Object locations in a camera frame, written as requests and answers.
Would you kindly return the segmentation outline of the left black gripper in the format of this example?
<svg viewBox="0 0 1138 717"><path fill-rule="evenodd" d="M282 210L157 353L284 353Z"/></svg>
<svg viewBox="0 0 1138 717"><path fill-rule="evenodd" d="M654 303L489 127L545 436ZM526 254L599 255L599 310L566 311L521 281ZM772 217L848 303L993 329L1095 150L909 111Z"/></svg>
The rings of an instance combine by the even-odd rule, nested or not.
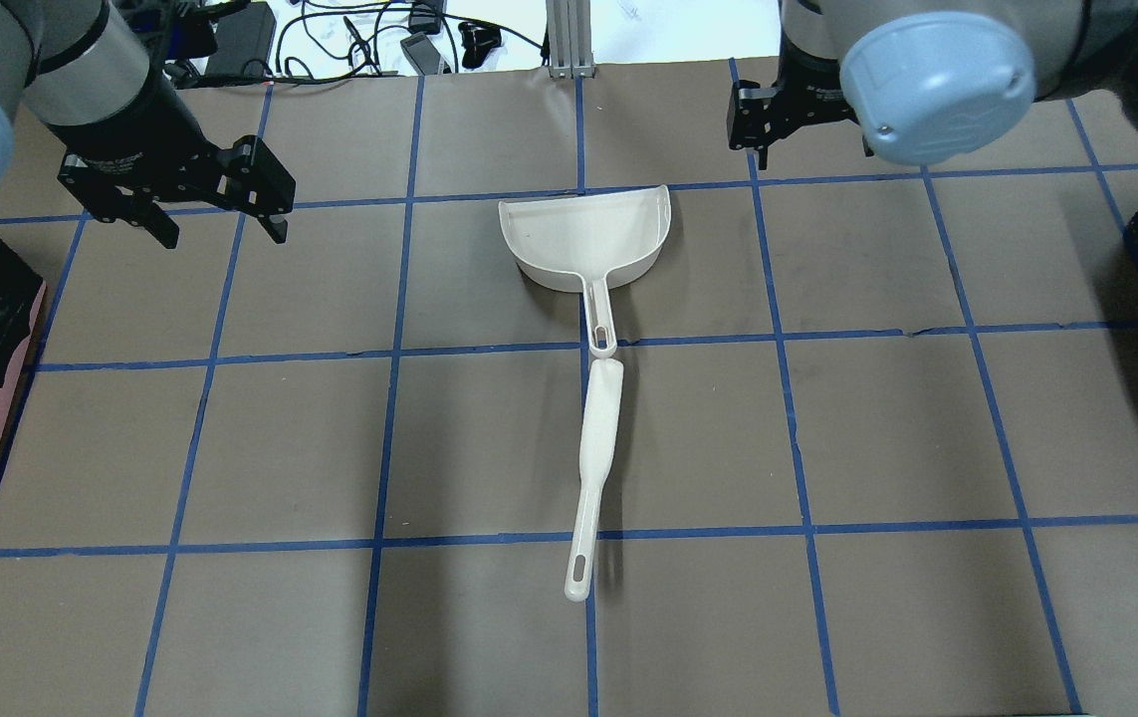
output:
<svg viewBox="0 0 1138 717"><path fill-rule="evenodd" d="M146 77L107 118L60 123L58 138L68 153L60 186L96 219L123 219L174 250L180 226L157 201L203 201L242 211L272 242L287 241L297 182L283 162L255 134L211 139L165 76Z"/></svg>

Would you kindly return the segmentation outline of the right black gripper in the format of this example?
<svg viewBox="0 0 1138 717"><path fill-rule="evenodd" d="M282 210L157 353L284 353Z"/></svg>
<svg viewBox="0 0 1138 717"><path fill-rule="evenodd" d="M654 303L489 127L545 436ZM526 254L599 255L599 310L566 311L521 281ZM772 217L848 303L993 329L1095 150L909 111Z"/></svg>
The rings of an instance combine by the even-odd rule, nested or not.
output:
<svg viewBox="0 0 1138 717"><path fill-rule="evenodd" d="M727 108L727 146L754 153L757 168L768 168L769 148L801 127L858 122L846 99L835 59L782 46L777 77L769 86L737 79Z"/></svg>

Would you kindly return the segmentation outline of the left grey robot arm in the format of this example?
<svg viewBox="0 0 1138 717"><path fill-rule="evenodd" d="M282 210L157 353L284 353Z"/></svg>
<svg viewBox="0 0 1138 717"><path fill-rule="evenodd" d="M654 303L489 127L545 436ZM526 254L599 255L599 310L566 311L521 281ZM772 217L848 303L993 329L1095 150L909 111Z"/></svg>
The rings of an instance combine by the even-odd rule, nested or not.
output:
<svg viewBox="0 0 1138 717"><path fill-rule="evenodd" d="M200 201L287 239L295 178L261 137L214 145L110 1L0 1L0 182L19 108L61 142L58 180L96 221L172 249L164 207Z"/></svg>

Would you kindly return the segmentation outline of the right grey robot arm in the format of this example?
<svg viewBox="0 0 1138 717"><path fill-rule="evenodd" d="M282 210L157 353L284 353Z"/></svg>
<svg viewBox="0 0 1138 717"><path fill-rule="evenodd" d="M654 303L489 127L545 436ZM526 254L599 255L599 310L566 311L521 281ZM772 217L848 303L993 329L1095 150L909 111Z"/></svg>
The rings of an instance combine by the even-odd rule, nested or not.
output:
<svg viewBox="0 0 1138 717"><path fill-rule="evenodd" d="M759 163L850 120L872 157L937 166L1006 135L1034 102L1102 90L1138 131L1138 1L782 1L777 77L740 79L727 142Z"/></svg>

